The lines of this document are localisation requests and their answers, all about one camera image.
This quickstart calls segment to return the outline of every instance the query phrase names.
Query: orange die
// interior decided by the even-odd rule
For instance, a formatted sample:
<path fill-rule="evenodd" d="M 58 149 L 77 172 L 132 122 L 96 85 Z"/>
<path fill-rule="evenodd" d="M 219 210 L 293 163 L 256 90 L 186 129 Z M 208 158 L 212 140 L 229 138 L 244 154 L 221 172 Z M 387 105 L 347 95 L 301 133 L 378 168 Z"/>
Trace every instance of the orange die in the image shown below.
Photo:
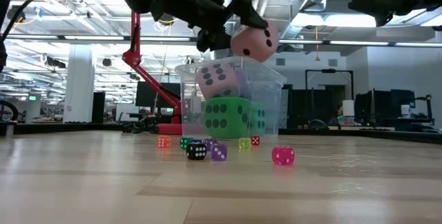
<path fill-rule="evenodd" d="M 169 136 L 158 136 L 157 138 L 157 148 L 170 148 L 171 147 L 171 137 Z"/>
<path fill-rule="evenodd" d="M 260 136 L 252 136 L 251 145 L 260 145 Z"/>

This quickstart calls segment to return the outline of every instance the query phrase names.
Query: person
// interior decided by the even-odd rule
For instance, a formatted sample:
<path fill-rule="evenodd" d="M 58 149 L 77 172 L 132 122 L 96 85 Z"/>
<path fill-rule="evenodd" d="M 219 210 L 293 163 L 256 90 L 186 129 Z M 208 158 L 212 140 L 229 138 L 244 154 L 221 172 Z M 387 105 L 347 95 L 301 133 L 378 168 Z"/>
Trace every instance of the person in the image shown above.
<path fill-rule="evenodd" d="M 328 122 L 328 125 L 338 126 L 339 125 L 338 117 L 343 115 L 343 111 L 344 111 L 343 105 L 339 105 L 338 108 L 336 109 L 336 117 L 332 117 Z"/>

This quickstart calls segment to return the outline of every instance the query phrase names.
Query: transparent container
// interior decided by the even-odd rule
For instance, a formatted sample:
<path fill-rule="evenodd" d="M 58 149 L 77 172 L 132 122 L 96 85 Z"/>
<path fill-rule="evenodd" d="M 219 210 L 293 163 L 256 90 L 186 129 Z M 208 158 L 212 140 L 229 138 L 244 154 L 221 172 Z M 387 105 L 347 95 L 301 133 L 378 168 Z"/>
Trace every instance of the transparent container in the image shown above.
<path fill-rule="evenodd" d="M 285 77 L 247 57 L 177 66 L 184 137 L 278 136 Z"/>

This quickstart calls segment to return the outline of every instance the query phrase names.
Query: green die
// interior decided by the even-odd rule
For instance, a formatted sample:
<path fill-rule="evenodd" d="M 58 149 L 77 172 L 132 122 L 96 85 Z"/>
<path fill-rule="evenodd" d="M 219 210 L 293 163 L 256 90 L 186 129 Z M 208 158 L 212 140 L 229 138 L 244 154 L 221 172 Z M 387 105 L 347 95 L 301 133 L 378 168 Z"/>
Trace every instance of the green die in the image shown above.
<path fill-rule="evenodd" d="M 240 149 L 250 149 L 251 139 L 250 138 L 240 138 Z"/>
<path fill-rule="evenodd" d="M 262 136 L 265 133 L 266 112 L 265 106 L 260 102 L 252 102 L 251 136 Z"/>
<path fill-rule="evenodd" d="M 192 138 L 182 138 L 180 140 L 181 150 L 186 150 L 187 149 L 187 145 L 190 143 L 191 140 L 192 140 Z"/>
<path fill-rule="evenodd" d="M 204 109 L 204 126 L 213 138 L 249 137 L 251 102 L 239 97 L 216 97 Z"/>

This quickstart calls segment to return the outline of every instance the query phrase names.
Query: column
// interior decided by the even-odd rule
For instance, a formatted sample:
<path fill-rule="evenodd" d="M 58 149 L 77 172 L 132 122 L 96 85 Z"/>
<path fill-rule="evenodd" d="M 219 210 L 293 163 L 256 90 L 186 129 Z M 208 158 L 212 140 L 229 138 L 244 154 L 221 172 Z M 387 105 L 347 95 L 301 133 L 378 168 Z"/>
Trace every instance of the column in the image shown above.
<path fill-rule="evenodd" d="M 63 123 L 92 121 L 95 61 L 91 45 L 70 45 Z"/>
<path fill-rule="evenodd" d="M 26 102 L 26 123 L 31 123 L 33 118 L 40 116 L 41 94 L 29 94 Z"/>

